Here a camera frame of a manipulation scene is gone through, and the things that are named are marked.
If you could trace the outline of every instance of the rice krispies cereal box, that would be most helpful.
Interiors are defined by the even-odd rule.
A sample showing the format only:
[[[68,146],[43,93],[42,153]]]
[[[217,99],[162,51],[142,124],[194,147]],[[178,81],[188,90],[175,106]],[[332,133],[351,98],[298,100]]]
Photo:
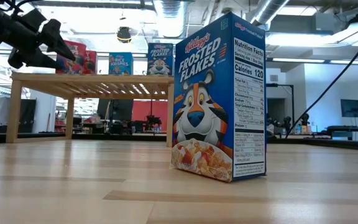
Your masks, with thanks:
[[[109,75],[133,75],[134,58],[130,52],[109,54]]]
[[[171,164],[230,182],[266,174],[265,32],[233,13],[176,45]]]
[[[87,50],[85,52],[84,74],[98,73],[98,54],[95,51]]]
[[[72,41],[65,40],[68,48],[73,52],[75,56],[75,61],[67,59],[61,55],[56,56],[56,61],[64,69],[56,69],[57,74],[67,73],[67,74],[82,74],[84,70],[85,62],[85,52],[86,45],[81,43],[76,43]]]
[[[148,75],[172,75],[173,44],[149,43]]]

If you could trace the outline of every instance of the nutrition facts label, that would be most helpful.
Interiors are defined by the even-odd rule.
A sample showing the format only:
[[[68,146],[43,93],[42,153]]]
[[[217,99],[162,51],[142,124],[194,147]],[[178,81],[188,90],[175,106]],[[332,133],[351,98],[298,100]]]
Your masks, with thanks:
[[[234,38],[234,177],[265,172],[264,57]]]

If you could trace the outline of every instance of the wooden floor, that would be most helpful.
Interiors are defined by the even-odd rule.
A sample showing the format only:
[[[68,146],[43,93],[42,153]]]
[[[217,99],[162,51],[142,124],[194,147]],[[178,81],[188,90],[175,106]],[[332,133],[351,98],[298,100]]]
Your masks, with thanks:
[[[358,224],[358,151],[268,145],[268,176],[169,169],[164,142],[0,145],[0,223]]]

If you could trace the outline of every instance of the red cereal box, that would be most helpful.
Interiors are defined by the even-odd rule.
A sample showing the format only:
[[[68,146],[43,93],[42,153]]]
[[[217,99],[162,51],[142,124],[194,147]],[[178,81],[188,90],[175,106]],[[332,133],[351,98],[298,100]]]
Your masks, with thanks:
[[[64,69],[56,69],[56,73],[82,74],[84,70],[84,63],[85,63],[86,45],[68,41],[68,40],[65,40],[65,43],[67,44],[71,52],[73,52],[75,56],[75,61],[67,59],[58,54],[56,56],[56,61]]]
[[[85,64],[83,74],[98,73],[98,54],[95,51],[87,50],[85,52]]]

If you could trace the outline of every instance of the shelf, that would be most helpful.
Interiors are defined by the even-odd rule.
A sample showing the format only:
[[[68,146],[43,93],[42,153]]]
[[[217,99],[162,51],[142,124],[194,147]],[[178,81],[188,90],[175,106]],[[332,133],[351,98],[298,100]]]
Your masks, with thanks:
[[[168,99],[173,76],[13,73],[23,87],[62,98]]]

